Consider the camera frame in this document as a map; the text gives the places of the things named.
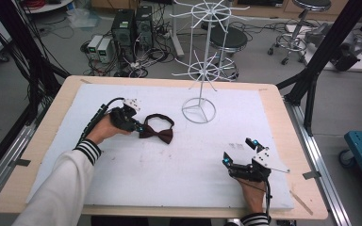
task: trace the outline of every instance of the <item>dark red bow tie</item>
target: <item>dark red bow tie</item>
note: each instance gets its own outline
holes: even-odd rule
[[[160,132],[156,132],[150,125],[148,125],[148,120],[159,117],[162,120],[168,121],[172,126],[170,129],[165,129]],[[160,114],[153,114],[150,116],[147,116],[145,119],[145,123],[143,124],[143,131],[140,133],[140,138],[148,138],[152,136],[158,136],[161,140],[163,140],[165,143],[170,144],[173,139],[173,129],[174,121],[172,121],[169,117],[160,115]]]

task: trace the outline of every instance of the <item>sleeve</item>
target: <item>sleeve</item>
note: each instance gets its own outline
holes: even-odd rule
[[[267,219],[267,215],[264,213],[251,214],[243,217],[240,222],[244,226],[268,226],[269,220]],[[224,226],[238,226],[234,222],[226,223]]]
[[[63,153],[13,225],[76,225],[100,155],[100,149],[87,139]]]

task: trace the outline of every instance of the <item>stool seat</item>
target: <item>stool seat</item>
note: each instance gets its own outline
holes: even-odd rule
[[[235,27],[228,27],[227,38],[224,43],[224,31],[221,26],[215,26],[211,29],[210,43],[212,46],[222,48],[224,44],[225,52],[237,52],[243,49],[248,43],[246,35]]]
[[[311,11],[326,11],[331,7],[330,0],[292,0],[297,7]]]

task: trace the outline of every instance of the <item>gray floor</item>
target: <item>gray floor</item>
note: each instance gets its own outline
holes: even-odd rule
[[[39,27],[46,27],[40,23],[59,21],[66,16],[64,10],[46,13],[36,18]],[[182,27],[189,20],[180,20],[178,27]],[[263,26],[272,24],[270,19],[251,19],[246,24]],[[101,19],[97,27],[75,28],[68,26],[68,21],[50,26],[54,33],[49,33],[42,40],[47,48],[71,74],[83,74],[89,67],[87,59],[80,52],[80,46],[91,39],[93,34],[107,33],[111,27],[111,20]],[[247,47],[235,54],[233,59],[239,66],[238,82],[277,84],[299,73],[304,65],[297,62],[298,57],[292,55],[287,65],[280,61],[285,51],[276,50],[273,56],[267,55],[270,45],[279,33],[263,30],[259,34],[252,34],[253,40]],[[179,36],[181,44],[189,55],[189,36]],[[197,54],[203,55],[205,37],[194,39]],[[170,62],[156,64],[148,68],[148,78],[188,79],[174,77],[172,73],[184,73],[185,66]],[[21,77],[13,61],[0,62],[0,141],[10,127],[20,116],[27,105],[27,83]],[[282,89],[286,94],[290,88]],[[339,197],[347,211],[353,225],[362,225],[362,172],[359,168],[344,169],[337,161],[337,155],[348,146],[343,135],[351,130],[362,130],[362,73],[337,73],[323,71],[318,81],[318,89],[313,114],[313,133],[321,150],[322,157],[337,188]],[[15,215],[0,214],[0,225],[10,225]],[[152,225],[166,225],[166,218],[151,218]],[[221,225],[218,219],[215,225]],[[326,220],[299,220],[299,225],[335,225],[332,217]],[[82,216],[79,225],[90,225],[89,217]]]

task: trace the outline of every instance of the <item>black and white striped cuff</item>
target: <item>black and white striped cuff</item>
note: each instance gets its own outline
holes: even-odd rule
[[[245,216],[240,220],[245,226],[254,226],[254,225],[269,225],[269,220],[267,215],[264,213],[251,214]]]
[[[74,149],[83,153],[90,160],[93,166],[102,153],[99,147],[89,139],[84,139]]]

